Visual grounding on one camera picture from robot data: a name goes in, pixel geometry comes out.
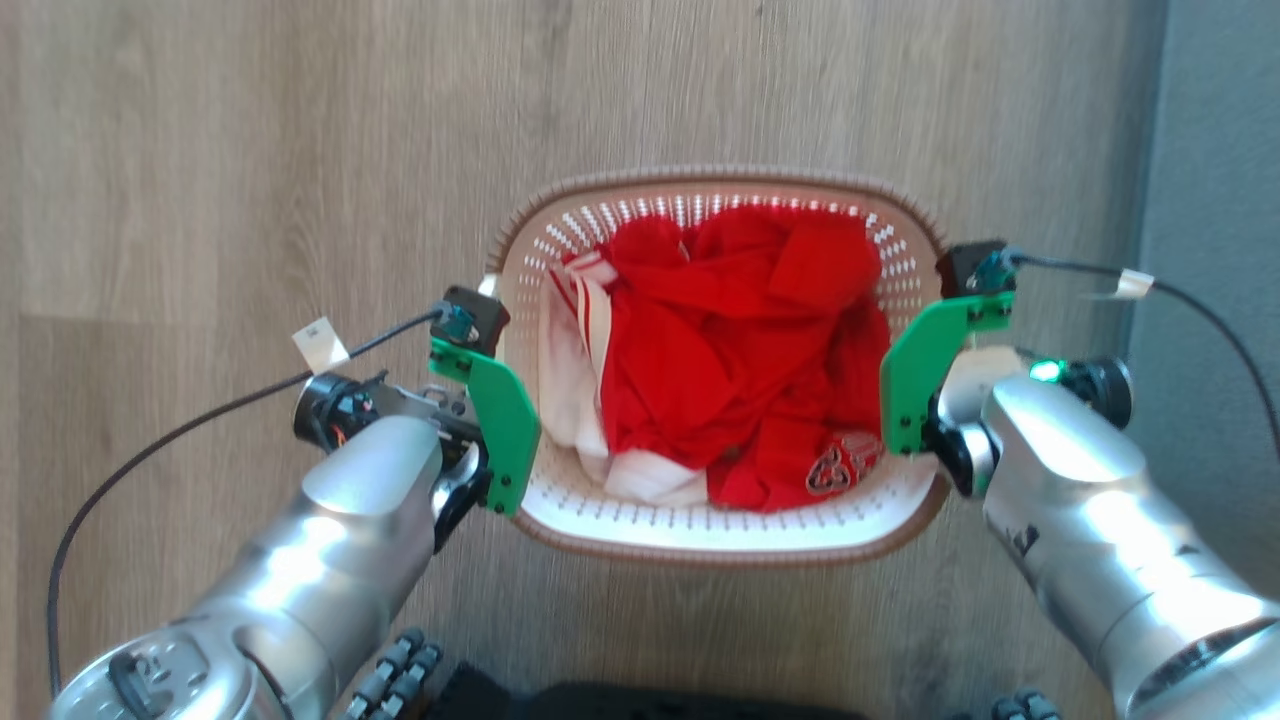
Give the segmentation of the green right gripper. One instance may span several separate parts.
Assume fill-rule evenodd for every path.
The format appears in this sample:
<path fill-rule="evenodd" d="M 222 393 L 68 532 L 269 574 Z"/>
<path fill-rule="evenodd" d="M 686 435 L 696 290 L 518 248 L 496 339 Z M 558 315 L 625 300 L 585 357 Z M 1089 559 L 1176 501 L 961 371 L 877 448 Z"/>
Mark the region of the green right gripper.
<path fill-rule="evenodd" d="M 892 342 L 879 369 L 881 434 L 886 450 L 925 450 L 923 428 L 956 356 L 977 334 L 1009 328 L 1014 291 L 941 299 L 924 306 Z"/>

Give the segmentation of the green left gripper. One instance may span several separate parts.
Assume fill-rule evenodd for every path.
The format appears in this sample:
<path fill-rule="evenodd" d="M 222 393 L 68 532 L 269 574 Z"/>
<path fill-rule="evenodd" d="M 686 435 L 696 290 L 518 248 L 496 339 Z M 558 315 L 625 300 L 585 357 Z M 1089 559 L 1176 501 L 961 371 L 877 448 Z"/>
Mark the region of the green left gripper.
<path fill-rule="evenodd" d="M 486 506 L 516 518 L 541 441 L 541 423 L 524 383 L 499 360 L 436 337 L 429 366 L 467 389 L 492 473 Z"/>

